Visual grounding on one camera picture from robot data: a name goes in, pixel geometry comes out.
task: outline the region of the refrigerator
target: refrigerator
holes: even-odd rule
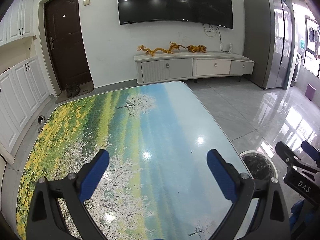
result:
[[[245,57],[253,60],[249,79],[263,89],[283,87],[290,61],[291,13],[281,0],[244,0]]]

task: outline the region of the tile floor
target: tile floor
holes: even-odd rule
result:
[[[239,77],[199,79],[197,83],[188,80],[186,84],[212,114],[238,153],[258,150],[271,157],[278,170],[288,209],[300,200],[300,195],[283,183],[286,165],[275,154],[274,148],[278,141],[283,141],[304,162],[314,164],[300,146],[303,140],[308,140],[314,147],[320,148],[320,109],[296,87],[288,91],[262,90],[246,79],[239,82]],[[135,85],[136,82],[132,81],[113,84],[97,88],[81,98]],[[54,102],[55,99],[52,99],[41,114],[49,117],[58,106]],[[17,192],[24,165],[38,136],[37,127],[35,121],[21,143],[15,163],[7,164],[5,168],[1,207],[14,230]]]

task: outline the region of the black flat screen tv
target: black flat screen tv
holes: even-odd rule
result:
[[[233,29],[231,0],[118,0],[120,24],[189,21]]]

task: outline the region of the white tv cabinet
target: white tv cabinet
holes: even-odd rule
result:
[[[251,75],[254,61],[224,52],[175,52],[155,56],[133,56],[138,71],[138,84],[206,77]]]

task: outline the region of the door lock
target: door lock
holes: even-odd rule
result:
[[[50,49],[54,49],[53,42],[52,42],[54,41],[54,39],[52,37],[49,37],[49,41],[50,41]]]

